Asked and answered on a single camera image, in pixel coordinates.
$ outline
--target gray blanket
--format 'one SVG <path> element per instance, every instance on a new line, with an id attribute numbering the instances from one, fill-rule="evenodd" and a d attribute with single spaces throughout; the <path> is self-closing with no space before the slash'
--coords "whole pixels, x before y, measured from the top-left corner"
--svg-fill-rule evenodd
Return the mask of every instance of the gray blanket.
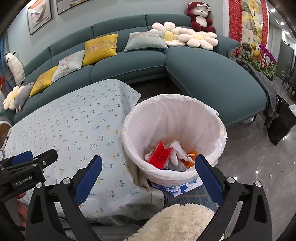
<path id="1" fill-rule="evenodd" d="M 274 87 L 274 84 L 264 74 L 255 70 L 245 60 L 237 58 L 237 63 L 241 65 L 251 75 L 253 75 L 253 77 L 257 80 L 259 85 L 261 85 L 261 87 L 264 89 L 268 99 L 267 108 L 263 113 L 266 116 L 264 125 L 266 127 L 269 127 L 276 113 L 277 104 L 278 104 L 278 99 L 277 99 L 276 89 Z"/>

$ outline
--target red teddy bear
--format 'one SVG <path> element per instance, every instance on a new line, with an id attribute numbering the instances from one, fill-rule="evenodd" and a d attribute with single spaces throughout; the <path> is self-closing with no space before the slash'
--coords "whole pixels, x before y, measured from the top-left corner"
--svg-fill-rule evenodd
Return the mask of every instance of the red teddy bear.
<path id="1" fill-rule="evenodd" d="M 196 32 L 216 32 L 215 28 L 210 26 L 213 24 L 213 22 L 209 19 L 210 13 L 211 9 L 209 5 L 203 2 L 188 3 L 188 12 L 186 15 L 191 17 L 191 27 Z"/>

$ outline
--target gray plush toy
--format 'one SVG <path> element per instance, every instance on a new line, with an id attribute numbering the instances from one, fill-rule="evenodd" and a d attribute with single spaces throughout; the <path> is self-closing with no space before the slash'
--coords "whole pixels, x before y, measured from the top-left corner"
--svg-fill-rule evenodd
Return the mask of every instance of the gray plush toy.
<path id="1" fill-rule="evenodd" d="M 21 108 L 23 107 L 24 103 L 26 102 L 26 100 L 29 98 L 30 93 L 33 89 L 34 86 L 34 82 L 31 82 L 29 84 L 27 84 L 25 86 L 25 88 L 23 88 L 21 90 L 21 92 L 17 95 L 17 97 L 15 98 L 15 111 L 16 113 L 21 110 Z"/>

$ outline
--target black bag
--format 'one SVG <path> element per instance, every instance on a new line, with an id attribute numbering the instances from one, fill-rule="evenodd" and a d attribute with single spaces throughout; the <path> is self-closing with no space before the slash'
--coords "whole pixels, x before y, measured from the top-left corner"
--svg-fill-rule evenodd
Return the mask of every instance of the black bag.
<path id="1" fill-rule="evenodd" d="M 296 116 L 290 110 L 289 104 L 279 95 L 278 99 L 276 112 L 278 112 L 279 117 L 274 119 L 269 128 L 267 128 L 268 137 L 274 145 L 277 145 L 291 128 L 296 125 Z"/>

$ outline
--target embroidered pillow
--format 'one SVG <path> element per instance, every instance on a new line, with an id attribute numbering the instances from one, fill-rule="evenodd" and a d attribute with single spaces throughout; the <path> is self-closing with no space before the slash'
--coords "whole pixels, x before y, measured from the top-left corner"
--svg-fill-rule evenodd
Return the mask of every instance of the embroidered pillow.
<path id="1" fill-rule="evenodd" d="M 85 42 L 85 55 L 82 66 L 116 55 L 118 34 L 107 35 Z"/>
<path id="2" fill-rule="evenodd" d="M 128 43 L 124 51 L 140 50 L 140 49 L 164 49 L 168 46 L 165 44 L 164 32 L 162 31 L 147 31 L 130 33 Z"/>
<path id="3" fill-rule="evenodd" d="M 51 68 L 50 70 L 46 71 L 38 77 L 30 93 L 30 97 L 32 97 L 40 91 L 43 91 L 45 88 L 52 84 L 52 77 L 56 70 L 57 66 Z"/>
<path id="4" fill-rule="evenodd" d="M 52 83 L 76 70 L 81 69 L 84 52 L 85 50 L 81 50 L 63 58 L 59 62 L 57 70 L 52 77 Z"/>

